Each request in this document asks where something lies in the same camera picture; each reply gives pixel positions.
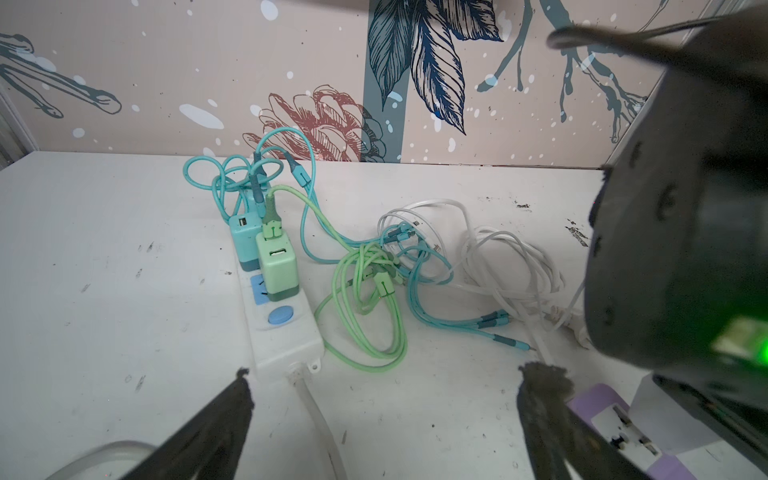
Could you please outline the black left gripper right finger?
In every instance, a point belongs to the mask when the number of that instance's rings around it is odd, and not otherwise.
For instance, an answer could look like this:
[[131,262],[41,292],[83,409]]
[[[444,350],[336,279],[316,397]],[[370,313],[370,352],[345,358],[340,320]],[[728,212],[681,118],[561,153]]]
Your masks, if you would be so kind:
[[517,411],[536,479],[648,477],[566,405],[573,383],[565,369],[529,362],[519,370]]

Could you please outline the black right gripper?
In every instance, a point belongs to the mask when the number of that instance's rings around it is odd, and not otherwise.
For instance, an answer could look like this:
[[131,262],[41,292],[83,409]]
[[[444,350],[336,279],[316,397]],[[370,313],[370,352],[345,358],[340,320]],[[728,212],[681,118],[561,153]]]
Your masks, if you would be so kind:
[[585,320],[596,349],[767,466],[767,9],[586,45],[664,75],[594,202]]

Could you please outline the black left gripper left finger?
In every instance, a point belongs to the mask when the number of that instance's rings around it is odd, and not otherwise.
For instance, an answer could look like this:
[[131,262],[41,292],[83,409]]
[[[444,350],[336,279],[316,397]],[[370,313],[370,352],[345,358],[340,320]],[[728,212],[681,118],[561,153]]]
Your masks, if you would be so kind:
[[232,479],[250,427],[254,402],[247,368],[127,479]]

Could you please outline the purple power strip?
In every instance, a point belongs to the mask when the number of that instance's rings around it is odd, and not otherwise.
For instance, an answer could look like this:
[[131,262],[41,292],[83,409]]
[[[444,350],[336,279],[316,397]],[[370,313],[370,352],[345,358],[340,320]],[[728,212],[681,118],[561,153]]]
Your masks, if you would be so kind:
[[611,387],[597,384],[568,401],[569,408],[640,470],[656,480],[695,480],[676,457],[664,453],[629,418],[629,405]]

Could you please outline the pale lilac charger adapter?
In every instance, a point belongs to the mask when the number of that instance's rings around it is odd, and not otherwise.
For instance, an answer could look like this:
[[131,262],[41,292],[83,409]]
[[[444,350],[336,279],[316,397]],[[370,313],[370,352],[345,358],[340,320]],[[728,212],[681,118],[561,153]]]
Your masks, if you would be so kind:
[[681,407],[653,380],[642,378],[630,404],[629,417],[664,453],[679,455],[716,443],[721,438]]

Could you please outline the white blue power strip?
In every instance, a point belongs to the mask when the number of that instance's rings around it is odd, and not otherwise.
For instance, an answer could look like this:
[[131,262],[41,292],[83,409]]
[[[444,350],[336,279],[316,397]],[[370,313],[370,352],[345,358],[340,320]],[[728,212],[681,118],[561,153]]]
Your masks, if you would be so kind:
[[237,273],[255,378],[268,384],[295,373],[319,373],[325,346],[305,291],[272,301],[261,271]]

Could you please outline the green plug adapter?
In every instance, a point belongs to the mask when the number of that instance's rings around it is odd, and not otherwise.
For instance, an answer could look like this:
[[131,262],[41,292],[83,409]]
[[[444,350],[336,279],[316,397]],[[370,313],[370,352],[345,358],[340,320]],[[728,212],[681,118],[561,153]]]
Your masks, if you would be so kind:
[[279,220],[267,221],[256,235],[256,245],[267,297],[281,301],[299,292],[297,258]]

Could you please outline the teal plug adapter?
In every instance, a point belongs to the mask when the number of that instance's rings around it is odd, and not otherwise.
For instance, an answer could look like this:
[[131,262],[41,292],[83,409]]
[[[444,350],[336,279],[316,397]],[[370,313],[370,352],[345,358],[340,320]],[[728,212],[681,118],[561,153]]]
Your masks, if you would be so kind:
[[240,267],[245,272],[260,268],[256,236],[262,231],[262,220],[255,212],[234,215],[228,220]]

